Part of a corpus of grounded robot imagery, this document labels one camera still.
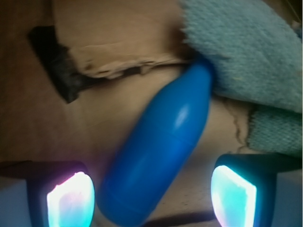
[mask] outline black light housing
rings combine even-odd
[[[81,162],[0,163],[0,226],[89,226],[94,187]]]
[[[222,155],[211,196],[222,226],[302,226],[302,160],[280,154]]]

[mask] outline pink light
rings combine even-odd
[[[89,227],[95,204],[91,178],[83,172],[75,173],[47,194],[49,227]]]

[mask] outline cardboard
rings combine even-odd
[[[178,0],[54,0],[59,43],[79,72],[116,78],[126,69],[186,63]]]

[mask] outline dark stain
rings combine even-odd
[[[151,220],[145,223],[143,227],[181,226],[203,221],[211,221],[215,218],[216,217],[213,211],[190,212]]]

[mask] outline glowing light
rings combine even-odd
[[[49,227],[89,227],[95,205],[91,178],[83,172],[57,185],[47,194]]]
[[[252,227],[257,188],[227,166],[214,169],[211,182],[214,213],[224,227]]]

